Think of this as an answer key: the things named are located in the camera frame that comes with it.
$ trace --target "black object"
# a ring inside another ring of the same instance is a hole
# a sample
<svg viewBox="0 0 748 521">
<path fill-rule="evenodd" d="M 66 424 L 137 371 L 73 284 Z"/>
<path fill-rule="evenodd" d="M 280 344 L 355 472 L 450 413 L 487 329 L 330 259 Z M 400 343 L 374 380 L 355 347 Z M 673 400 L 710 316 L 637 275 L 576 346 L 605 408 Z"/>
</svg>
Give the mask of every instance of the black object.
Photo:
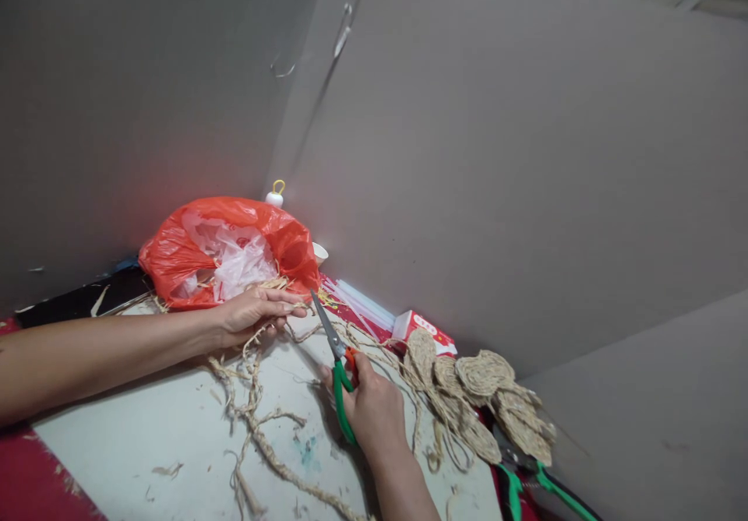
<svg viewBox="0 0 748 521">
<path fill-rule="evenodd" d="M 97 316 L 114 312 L 153 290 L 153 282 L 148 275 L 139 266 L 130 266 L 112 273 L 101 281 L 38 303 L 28 311 L 16 313 L 16 319 L 23 328 L 31 328 L 52 322 L 90 317 L 91 308 L 106 286 L 109 286 L 109 289 L 104 295 Z"/>
</svg>

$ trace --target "white plastic bag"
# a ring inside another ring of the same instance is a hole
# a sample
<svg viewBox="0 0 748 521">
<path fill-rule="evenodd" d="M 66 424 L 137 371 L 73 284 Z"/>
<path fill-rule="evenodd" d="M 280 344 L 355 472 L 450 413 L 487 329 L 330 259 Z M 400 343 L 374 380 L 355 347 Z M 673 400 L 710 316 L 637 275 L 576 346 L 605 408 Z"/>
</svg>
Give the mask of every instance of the white plastic bag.
<svg viewBox="0 0 748 521">
<path fill-rule="evenodd" d="M 242 293 L 248 285 L 277 277 L 273 253 L 254 227 L 236 227 L 220 219 L 204 219 L 186 212 L 182 225 L 198 248 L 217 264 L 213 273 L 213 298 L 219 303 Z M 179 297 L 192 297 L 211 279 L 206 271 L 194 273 L 178 288 Z"/>
</svg>

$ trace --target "small white bottle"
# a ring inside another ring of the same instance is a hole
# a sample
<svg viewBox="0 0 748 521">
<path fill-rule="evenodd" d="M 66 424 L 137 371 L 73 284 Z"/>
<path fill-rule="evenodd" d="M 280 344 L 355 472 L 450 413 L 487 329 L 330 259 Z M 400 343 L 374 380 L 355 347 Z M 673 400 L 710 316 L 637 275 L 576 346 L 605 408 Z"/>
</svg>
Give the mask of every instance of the small white bottle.
<svg viewBox="0 0 748 521">
<path fill-rule="evenodd" d="M 280 191 L 276 192 L 275 188 L 280 184 Z M 276 180 L 273 183 L 273 191 L 268 192 L 265 196 L 265 203 L 269 203 L 271 206 L 283 207 L 283 196 L 281 195 L 286 188 L 286 183 L 282 180 Z"/>
</svg>

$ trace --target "scissor blade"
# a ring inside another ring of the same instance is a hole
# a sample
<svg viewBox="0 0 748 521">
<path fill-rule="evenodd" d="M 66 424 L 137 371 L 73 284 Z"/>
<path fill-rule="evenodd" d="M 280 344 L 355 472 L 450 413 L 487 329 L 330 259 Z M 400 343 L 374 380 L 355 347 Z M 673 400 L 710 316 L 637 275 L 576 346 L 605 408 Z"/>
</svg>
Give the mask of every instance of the scissor blade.
<svg viewBox="0 0 748 521">
<path fill-rule="evenodd" d="M 345 346 L 340 341 L 340 337 L 337 335 L 333 325 L 330 323 L 330 319 L 327 318 L 325 308 L 322 306 L 322 303 L 319 301 L 314 290 L 312 290 L 312 299 L 314 300 L 314 306 L 317 309 L 317 315 L 319 315 L 322 327 L 325 329 L 327 342 L 330 343 L 330 349 L 333 351 L 333 356 L 335 356 L 336 359 L 342 359 L 345 355 Z"/>
</svg>

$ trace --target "white table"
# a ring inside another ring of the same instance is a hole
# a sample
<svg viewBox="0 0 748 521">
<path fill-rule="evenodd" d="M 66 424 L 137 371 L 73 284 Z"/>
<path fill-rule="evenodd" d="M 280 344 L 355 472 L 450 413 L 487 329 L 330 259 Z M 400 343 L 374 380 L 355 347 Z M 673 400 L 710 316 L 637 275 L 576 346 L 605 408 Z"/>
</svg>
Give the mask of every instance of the white table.
<svg viewBox="0 0 748 521">
<path fill-rule="evenodd" d="M 147 312 L 152 312 L 148 305 L 139 305 L 128 314 Z M 311 316 L 291 321 L 297 334 L 318 323 Z M 304 480 L 339 494 L 356 512 L 376 512 L 363 457 L 344 443 L 326 393 L 307 384 L 316 378 L 319 363 L 332 364 L 323 333 L 299 345 L 274 341 L 268 346 L 260 369 L 264 394 L 258 416 L 281 407 L 308 421 L 297 431 L 288 419 L 268 422 L 262 429 L 278 457 Z M 244 389 L 238 390 L 238 401 L 246 397 Z M 210 373 L 182 365 L 69 408 L 37 422 L 34 429 L 111 521 L 240 519 L 229 488 L 235 458 L 225 452 L 240 451 L 246 429 L 237 422 L 230 435 L 223 402 L 224 390 Z M 407 396 L 405 409 L 410 437 L 415 408 Z M 432 415 L 427 410 L 421 433 L 422 447 L 432 445 Z M 453 502 L 454 521 L 501 519 L 492 476 L 483 462 L 466 475 L 445 458 L 433 475 L 422 453 L 418 461 L 443 519 L 455 484 L 459 494 Z M 184 466 L 174 479 L 152 472 L 178 463 Z M 264 519 L 339 519 L 331 507 L 280 479 L 254 446 L 242 474 L 267 507 Z"/>
</svg>

